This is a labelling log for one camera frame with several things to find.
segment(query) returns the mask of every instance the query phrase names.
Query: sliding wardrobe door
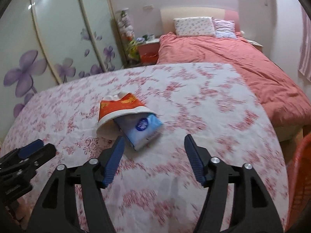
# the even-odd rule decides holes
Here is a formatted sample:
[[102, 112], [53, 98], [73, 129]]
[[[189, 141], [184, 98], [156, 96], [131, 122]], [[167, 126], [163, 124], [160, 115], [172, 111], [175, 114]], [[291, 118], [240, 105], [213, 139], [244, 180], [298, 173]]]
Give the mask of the sliding wardrobe door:
[[0, 18], [0, 29], [0, 140], [3, 140], [31, 97], [56, 86], [57, 81], [37, 40], [30, 0], [12, 0]]
[[122, 67], [107, 0], [32, 0], [42, 45], [62, 82]]

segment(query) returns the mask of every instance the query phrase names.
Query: headboard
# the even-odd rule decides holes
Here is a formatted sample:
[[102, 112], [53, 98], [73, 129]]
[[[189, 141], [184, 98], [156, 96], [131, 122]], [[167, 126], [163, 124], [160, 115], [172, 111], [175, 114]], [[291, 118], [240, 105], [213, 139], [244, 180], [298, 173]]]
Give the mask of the headboard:
[[161, 9], [164, 34], [175, 32], [174, 18], [214, 17], [216, 19], [234, 20], [235, 31], [240, 31], [239, 16], [236, 11], [208, 7], [168, 7]]

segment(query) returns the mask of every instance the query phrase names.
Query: floral pillow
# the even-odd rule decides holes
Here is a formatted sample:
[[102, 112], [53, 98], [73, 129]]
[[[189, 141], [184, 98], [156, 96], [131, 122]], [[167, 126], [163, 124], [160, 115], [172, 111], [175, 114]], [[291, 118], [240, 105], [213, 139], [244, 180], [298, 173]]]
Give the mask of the floral pillow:
[[177, 36], [215, 36], [211, 17], [175, 18], [174, 23]]
[[235, 35], [235, 22], [213, 18], [216, 37], [237, 38]]

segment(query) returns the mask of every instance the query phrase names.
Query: tissue box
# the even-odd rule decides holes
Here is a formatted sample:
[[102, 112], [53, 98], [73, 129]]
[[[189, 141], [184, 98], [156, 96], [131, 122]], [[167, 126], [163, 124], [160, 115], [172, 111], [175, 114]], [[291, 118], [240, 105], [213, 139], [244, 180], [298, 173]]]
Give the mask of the tissue box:
[[114, 119], [134, 150], [138, 151], [161, 133], [163, 123], [151, 113], [129, 114]]

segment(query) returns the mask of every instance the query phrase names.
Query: metal screw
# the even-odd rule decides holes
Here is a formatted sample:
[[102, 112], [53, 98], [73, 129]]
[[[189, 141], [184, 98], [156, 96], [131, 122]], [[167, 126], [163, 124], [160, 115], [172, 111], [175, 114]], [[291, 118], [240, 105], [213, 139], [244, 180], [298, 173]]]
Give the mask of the metal screw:
[[91, 159], [89, 160], [89, 163], [90, 163], [91, 165], [96, 165], [96, 164], [98, 163], [98, 159], [97, 159], [97, 158], [91, 158]]
[[252, 165], [250, 163], [246, 163], [244, 164], [244, 167], [248, 170], [251, 170], [252, 169]]
[[57, 169], [58, 171], [64, 170], [64, 169], [65, 169], [65, 165], [63, 165], [63, 164], [58, 165], [56, 169]]
[[220, 159], [217, 158], [217, 157], [213, 157], [211, 158], [211, 161], [214, 163], [214, 164], [218, 164], [220, 162]]

